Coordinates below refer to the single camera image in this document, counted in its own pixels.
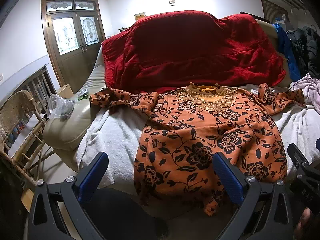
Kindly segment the white towel sheet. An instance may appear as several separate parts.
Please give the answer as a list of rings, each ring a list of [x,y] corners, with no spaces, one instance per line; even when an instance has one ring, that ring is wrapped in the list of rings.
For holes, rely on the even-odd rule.
[[[284,146],[294,143],[302,151],[309,164],[319,165],[319,114],[312,105],[306,108],[292,106],[274,115]],[[90,164],[98,152],[109,158],[108,169],[100,187],[135,194],[133,162],[146,118],[128,108],[109,114],[103,108],[87,130],[76,152],[76,164],[83,168]]]

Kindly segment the orange black floral blouse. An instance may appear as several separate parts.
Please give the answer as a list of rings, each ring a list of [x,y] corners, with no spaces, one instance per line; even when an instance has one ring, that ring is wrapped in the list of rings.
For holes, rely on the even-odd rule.
[[[223,154],[258,181],[284,179],[285,150],[273,116],[305,105],[301,89],[275,93],[265,83],[257,94],[219,85],[190,84],[164,94],[109,87],[89,100],[111,112],[126,106],[147,117],[134,162],[134,186],[144,202],[199,200],[208,215],[223,192],[213,155]]]

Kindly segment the red velvet blanket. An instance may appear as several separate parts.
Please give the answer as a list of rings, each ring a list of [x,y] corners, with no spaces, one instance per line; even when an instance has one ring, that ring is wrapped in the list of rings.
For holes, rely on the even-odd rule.
[[[147,16],[106,39],[101,51],[106,85],[131,93],[164,93],[189,83],[273,87],[286,76],[283,58],[248,14]]]

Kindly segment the beige leather sofa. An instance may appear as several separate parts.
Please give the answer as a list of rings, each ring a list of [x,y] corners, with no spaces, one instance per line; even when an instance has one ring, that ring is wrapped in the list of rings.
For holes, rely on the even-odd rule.
[[[94,94],[106,87],[105,85],[105,66],[102,52],[99,51],[93,71],[88,77],[81,90],[88,90]],[[73,171],[77,171],[76,151],[80,141],[86,134],[87,129],[99,112],[98,107],[92,108],[89,100],[78,100],[79,92],[76,92],[72,100],[75,101],[74,110],[71,116],[62,120],[53,118],[48,121],[44,129],[44,140],[51,146],[61,160]]]

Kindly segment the small green packet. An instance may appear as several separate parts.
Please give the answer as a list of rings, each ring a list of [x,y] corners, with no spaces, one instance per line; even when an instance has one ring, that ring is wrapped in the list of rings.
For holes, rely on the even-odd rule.
[[[78,101],[85,100],[89,97],[89,92],[87,89],[80,90],[78,94]]]

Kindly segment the brown wooden double door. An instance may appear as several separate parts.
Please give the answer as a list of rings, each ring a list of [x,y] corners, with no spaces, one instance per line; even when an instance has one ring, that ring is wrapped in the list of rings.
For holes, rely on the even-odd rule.
[[[98,0],[41,0],[41,17],[57,80],[77,92],[91,74],[105,40]]]

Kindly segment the dark wooden slatted cabinet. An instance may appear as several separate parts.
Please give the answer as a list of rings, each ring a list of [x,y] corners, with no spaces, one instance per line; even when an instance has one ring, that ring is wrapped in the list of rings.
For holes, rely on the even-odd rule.
[[[18,85],[9,89],[7,94],[1,98],[1,107],[14,93],[20,90],[27,90],[34,98],[39,113],[47,115],[49,113],[49,98],[52,94],[56,93],[56,89],[50,78],[47,66],[48,64],[43,65],[34,74],[31,74]]]

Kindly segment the dark hanging jackets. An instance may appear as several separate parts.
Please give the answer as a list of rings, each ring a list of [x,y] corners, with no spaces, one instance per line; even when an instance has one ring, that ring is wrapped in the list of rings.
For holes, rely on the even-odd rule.
[[[301,76],[307,73],[319,79],[319,35],[310,27],[304,26],[287,31],[292,51]]]

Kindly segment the yellow framed wall picture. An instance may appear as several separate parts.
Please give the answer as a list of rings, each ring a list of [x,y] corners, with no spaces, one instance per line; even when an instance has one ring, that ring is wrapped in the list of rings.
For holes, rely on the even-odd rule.
[[[145,16],[146,16],[145,12],[135,14],[135,21],[138,21],[138,20],[144,18]]]

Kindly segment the pale pink fleece garment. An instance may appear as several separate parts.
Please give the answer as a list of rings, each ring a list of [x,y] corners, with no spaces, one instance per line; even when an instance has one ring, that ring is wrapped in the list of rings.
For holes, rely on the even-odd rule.
[[[320,81],[311,77],[309,73],[298,81],[290,84],[291,90],[301,89],[306,105],[312,105],[316,112],[320,114]]]

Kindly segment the clear plastic bag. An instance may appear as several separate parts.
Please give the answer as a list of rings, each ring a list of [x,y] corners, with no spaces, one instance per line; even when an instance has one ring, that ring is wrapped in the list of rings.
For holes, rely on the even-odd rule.
[[[52,94],[48,101],[48,118],[67,120],[74,111],[74,100],[64,99],[58,94]]]

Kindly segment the cardboard box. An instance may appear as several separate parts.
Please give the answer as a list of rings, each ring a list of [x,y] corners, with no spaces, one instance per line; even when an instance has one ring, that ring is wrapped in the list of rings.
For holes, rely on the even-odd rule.
[[[70,84],[66,84],[57,90],[57,95],[64,99],[70,99],[74,93],[70,87]]]

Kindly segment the wicker wooden chair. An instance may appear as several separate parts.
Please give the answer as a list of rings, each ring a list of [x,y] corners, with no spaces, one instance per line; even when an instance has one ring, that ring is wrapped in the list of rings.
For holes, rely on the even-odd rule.
[[[35,186],[40,165],[55,153],[43,151],[47,119],[27,90],[20,90],[1,107],[1,161],[14,175]]]

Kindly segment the blue cloth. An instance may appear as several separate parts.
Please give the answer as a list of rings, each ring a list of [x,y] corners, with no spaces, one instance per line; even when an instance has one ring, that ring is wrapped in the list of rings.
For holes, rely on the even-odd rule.
[[[301,74],[296,62],[296,58],[292,51],[291,40],[289,39],[285,30],[278,23],[273,24],[276,29],[277,38],[277,48],[280,53],[287,59],[287,64],[289,67],[289,75],[291,80],[298,81],[301,79]]]

